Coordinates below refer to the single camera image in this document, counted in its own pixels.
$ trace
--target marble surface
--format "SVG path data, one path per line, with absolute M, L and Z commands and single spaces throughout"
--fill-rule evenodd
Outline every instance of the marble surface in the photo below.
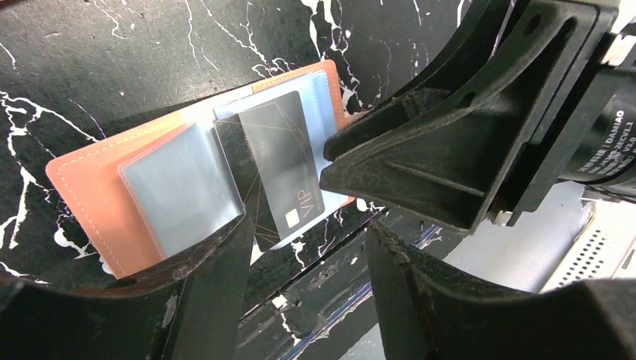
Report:
M 55 156 L 321 59 L 337 63 L 345 110 L 371 109 L 426 66 L 469 5 L 0 1 L 0 275 L 65 290 L 113 281 L 44 174 Z M 311 236 L 266 253 L 253 266 L 246 310 L 375 212 L 361 210 L 349 205 Z

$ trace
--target leather wallet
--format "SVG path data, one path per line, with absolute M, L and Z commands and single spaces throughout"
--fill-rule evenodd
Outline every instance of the leather wallet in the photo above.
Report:
M 331 105 L 336 110 L 334 112 L 336 130 L 340 130 L 347 126 L 347 120 L 342 111 L 338 73 L 332 61 L 322 61 L 271 79 L 215 95 L 134 129 L 57 157 L 46 166 L 46 174 L 76 216 L 92 244 L 111 267 L 115 276 L 122 278 L 131 275 L 178 252 L 183 246 L 192 245 L 191 241 L 184 241 L 177 247 L 173 246 L 170 239 L 174 241 L 175 235 L 170 231 L 174 231 L 176 227 L 170 229 L 166 225 L 165 229 L 161 231 L 151 231 L 159 224 L 150 223 L 151 218 L 156 221 L 161 219 L 161 216 L 157 217 L 156 214 L 153 214 L 149 217 L 151 210 L 140 203 L 140 196 L 131 196 L 131 194 L 141 194 L 138 192 L 142 191 L 139 190 L 142 188 L 138 182 L 140 178 L 139 176 L 135 178 L 135 175 L 143 172 L 135 173 L 135 169 L 144 169 L 144 159 L 161 156 L 161 153 L 173 149 L 176 152 L 164 155 L 166 158 L 172 159 L 172 164 L 189 166 L 188 169 L 191 170 L 196 170 L 197 164 L 213 164 L 215 169 L 199 170 L 206 176 L 211 176 L 210 179 L 217 179 L 217 182 L 221 182 L 221 180 L 227 182 L 227 171 L 225 171 L 227 163 L 222 161 L 220 156 L 222 151 L 210 150 L 214 149 L 215 139 L 213 136 L 216 135 L 205 135 L 205 131 L 202 130 L 209 129 L 206 124 L 211 125 L 217 117 L 214 109 L 248 98 L 257 92 L 262 92 L 306 74 L 318 73 L 326 75 L 326 82 L 323 81 L 323 83 L 328 84 Z M 318 100 L 321 104 L 327 101 Z M 190 163 L 185 161 L 179 163 L 179 149 L 182 149 L 183 144 L 188 143 L 207 143 L 208 150 L 203 151 L 203 147 L 198 150 L 194 149 L 194 152 L 199 151 L 197 153 L 199 158 L 189 158 Z M 139 166 L 130 167 L 131 164 L 137 163 Z M 132 190 L 134 184 L 137 185 L 136 190 Z M 188 184 L 172 184 L 172 186 L 181 185 L 188 186 Z M 212 199 L 218 198 L 218 193 L 214 195 L 215 189 L 204 183 L 197 183 L 196 186 L 198 186 L 197 191 L 207 196 L 206 201 L 208 202 L 201 202 L 201 205 L 207 204 L 212 206 L 209 209 L 217 209 L 215 214 L 219 214 L 221 210 L 218 209 L 220 208 L 223 208 L 226 217 L 242 212 L 241 199 L 236 193 L 236 188 L 231 189 L 231 186 L 226 185 L 219 187 L 219 190 L 226 191 L 226 197 L 222 201 L 219 199 L 220 201 L 217 201 L 215 205 L 212 204 Z M 143 198 L 152 198 L 152 194 L 146 194 Z M 185 206 L 185 199 L 171 201 L 175 207 L 178 207 L 179 204 Z M 208 214 L 202 215 L 202 218 L 209 216 L 209 209 Z M 192 239 L 200 237 L 201 234 L 210 232 L 217 225 L 211 221 L 206 224 L 207 227 L 193 227 L 190 237 Z

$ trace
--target orange wallet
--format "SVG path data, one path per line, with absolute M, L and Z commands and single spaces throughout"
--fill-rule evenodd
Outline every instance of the orange wallet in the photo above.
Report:
M 122 164 L 149 149 L 156 149 L 187 129 L 190 124 L 202 121 L 219 104 L 244 98 L 303 74 L 318 71 L 326 72 L 328 77 L 337 129 L 345 128 L 350 119 L 345 118 L 342 111 L 335 64 L 328 60 L 215 95 L 57 157 L 46 166 L 46 174 L 115 276 L 123 278 L 134 274 L 159 263 L 166 255 L 158 247 L 143 212 L 122 181 Z

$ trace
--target wallet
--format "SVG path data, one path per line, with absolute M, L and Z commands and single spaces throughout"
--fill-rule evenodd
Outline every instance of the wallet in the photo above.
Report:
M 117 278 L 247 212 L 280 248 L 353 199 L 318 188 L 350 122 L 333 61 L 235 88 L 53 159 L 46 174 Z

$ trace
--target gray surface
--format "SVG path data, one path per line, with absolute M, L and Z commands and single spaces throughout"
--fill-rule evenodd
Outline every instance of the gray surface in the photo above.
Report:
M 584 187 L 566 182 L 552 187 L 539 209 L 515 227 L 484 221 L 445 261 L 488 281 L 537 293 L 565 256 L 587 220 Z M 340 360 L 384 360 L 380 327 L 374 326 Z
M 203 124 L 193 124 L 122 172 L 167 257 L 244 211 L 216 131 Z

